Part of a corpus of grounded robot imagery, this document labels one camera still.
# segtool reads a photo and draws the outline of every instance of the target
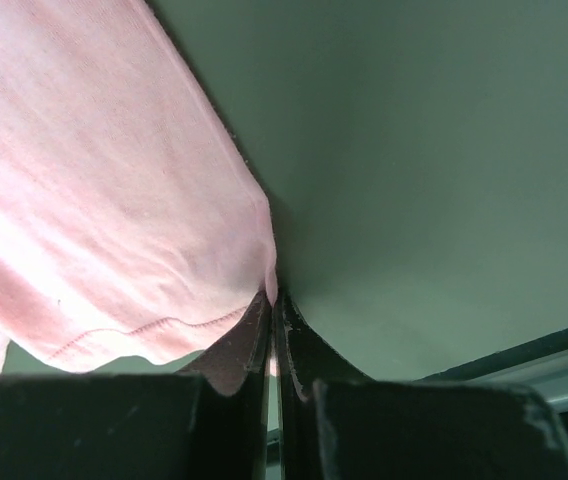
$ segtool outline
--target pink cloth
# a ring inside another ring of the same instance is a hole
[[[267,199],[141,0],[0,0],[0,368],[7,337],[166,363],[274,269]]]

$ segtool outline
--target garment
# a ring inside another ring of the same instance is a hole
[[[0,365],[7,337],[166,363],[274,269],[266,196],[141,0],[0,0]]]

